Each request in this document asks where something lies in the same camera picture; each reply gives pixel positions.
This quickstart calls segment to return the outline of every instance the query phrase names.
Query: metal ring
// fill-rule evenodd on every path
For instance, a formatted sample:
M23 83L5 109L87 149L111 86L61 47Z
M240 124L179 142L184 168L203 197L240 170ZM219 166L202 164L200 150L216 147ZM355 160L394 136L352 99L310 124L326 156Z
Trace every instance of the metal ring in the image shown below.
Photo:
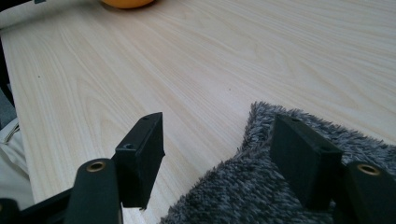
M96 161L87 166L88 172L98 172L105 169L106 163L104 161Z
M359 164L358 169L367 175L380 175L381 172L372 165Z

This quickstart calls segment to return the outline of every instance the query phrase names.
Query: gray towel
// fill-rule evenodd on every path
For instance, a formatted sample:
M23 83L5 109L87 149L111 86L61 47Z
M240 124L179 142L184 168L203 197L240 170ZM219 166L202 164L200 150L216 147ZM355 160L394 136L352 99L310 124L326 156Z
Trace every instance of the gray towel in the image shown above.
M276 114L305 122L340 149L343 163L372 162L396 180L396 146L350 131L302 110L255 103L251 106L244 141L236 155L208 171L173 205L161 223L332 223L328 211L300 206L288 183L269 156Z

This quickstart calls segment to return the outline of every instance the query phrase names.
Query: orange object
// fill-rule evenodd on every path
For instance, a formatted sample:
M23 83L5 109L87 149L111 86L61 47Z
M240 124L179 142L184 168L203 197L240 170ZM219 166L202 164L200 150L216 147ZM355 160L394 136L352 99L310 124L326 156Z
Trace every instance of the orange object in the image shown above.
M104 3L117 8L142 7L153 0L102 0Z

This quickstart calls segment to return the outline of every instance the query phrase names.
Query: wood grain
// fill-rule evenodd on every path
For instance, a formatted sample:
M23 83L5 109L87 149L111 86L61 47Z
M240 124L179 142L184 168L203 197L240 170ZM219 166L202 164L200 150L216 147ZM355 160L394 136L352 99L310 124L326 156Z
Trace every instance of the wood grain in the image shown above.
M396 2L94 0L28 3L0 15L35 200L72 187L85 161L163 112L166 157L154 223L242 142L249 106L298 107L396 143Z

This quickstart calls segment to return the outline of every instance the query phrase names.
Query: white fabric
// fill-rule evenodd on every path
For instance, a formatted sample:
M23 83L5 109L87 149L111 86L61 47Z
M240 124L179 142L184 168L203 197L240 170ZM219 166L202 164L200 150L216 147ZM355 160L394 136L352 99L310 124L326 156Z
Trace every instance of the white fabric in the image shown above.
M34 204L18 119L0 131L0 198L17 201L21 210Z

